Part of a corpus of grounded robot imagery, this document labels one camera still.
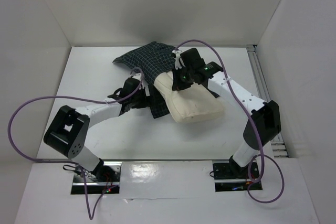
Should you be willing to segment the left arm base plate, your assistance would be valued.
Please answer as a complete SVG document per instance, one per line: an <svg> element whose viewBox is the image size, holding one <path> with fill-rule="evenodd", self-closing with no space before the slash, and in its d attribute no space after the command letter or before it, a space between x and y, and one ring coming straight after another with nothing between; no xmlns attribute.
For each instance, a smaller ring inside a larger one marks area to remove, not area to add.
<svg viewBox="0 0 336 224"><path fill-rule="evenodd" d="M121 163L106 162L105 165L108 166L111 171L104 173L100 178L96 178L85 170L88 195L99 195L102 192L105 192L106 194L119 194ZM63 170L73 172L74 174L70 193L72 195L84 195L84 178L80 168L71 165L64 165Z"/></svg>

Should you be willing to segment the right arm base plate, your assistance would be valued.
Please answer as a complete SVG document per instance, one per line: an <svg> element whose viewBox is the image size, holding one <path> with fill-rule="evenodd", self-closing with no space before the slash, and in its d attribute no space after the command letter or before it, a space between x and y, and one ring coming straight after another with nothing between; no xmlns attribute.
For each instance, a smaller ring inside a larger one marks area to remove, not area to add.
<svg viewBox="0 0 336 224"><path fill-rule="evenodd" d="M247 169L242 171L232 170L229 161L214 162L213 170L209 173L214 179L216 192L262 190L261 182L254 184L248 176Z"/></svg>

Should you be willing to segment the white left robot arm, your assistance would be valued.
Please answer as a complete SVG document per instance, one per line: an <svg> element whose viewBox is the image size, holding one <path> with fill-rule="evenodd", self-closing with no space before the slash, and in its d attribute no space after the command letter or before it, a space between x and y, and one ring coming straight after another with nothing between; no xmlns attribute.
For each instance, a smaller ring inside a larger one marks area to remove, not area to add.
<svg viewBox="0 0 336 224"><path fill-rule="evenodd" d="M91 127L111 118L117 118L131 109L149 106L141 75L129 77L122 88L108 96L102 103L71 108L62 106L44 135L44 143L77 163L91 181L113 181L115 171L85 147Z"/></svg>

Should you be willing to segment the dark checkered pillowcase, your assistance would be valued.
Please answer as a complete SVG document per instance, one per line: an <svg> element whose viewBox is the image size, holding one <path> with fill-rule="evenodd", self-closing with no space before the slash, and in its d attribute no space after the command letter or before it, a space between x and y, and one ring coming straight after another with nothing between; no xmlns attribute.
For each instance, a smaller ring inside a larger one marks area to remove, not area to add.
<svg viewBox="0 0 336 224"><path fill-rule="evenodd" d="M172 72L175 59L171 56L174 46L153 41L115 58L113 63L124 64L133 69L140 68L148 84L151 95L151 113L155 119L170 114L163 97L154 87L157 76L164 72Z"/></svg>

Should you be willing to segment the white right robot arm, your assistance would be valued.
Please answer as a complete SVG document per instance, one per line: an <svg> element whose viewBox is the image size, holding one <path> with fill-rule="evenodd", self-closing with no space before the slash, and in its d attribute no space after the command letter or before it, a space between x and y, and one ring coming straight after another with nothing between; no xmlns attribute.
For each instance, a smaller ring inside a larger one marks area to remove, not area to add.
<svg viewBox="0 0 336 224"><path fill-rule="evenodd" d="M210 92L237 106L248 114L243 132L243 143L229 159L229 172L235 178L247 172L251 159L281 131L279 105L254 96L224 73L224 68L215 63L205 63L196 48L184 52L173 50L172 90L182 91L193 84L201 84Z"/></svg>

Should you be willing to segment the cream white pillow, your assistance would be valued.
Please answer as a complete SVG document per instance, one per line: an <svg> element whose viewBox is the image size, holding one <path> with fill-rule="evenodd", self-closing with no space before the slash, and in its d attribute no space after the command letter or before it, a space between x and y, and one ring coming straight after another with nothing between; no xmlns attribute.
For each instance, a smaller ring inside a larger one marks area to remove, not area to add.
<svg viewBox="0 0 336 224"><path fill-rule="evenodd" d="M163 97L175 122L196 123L224 115L223 104L202 85L193 84L182 91L172 90L172 85L171 71L159 74L154 81L154 87Z"/></svg>

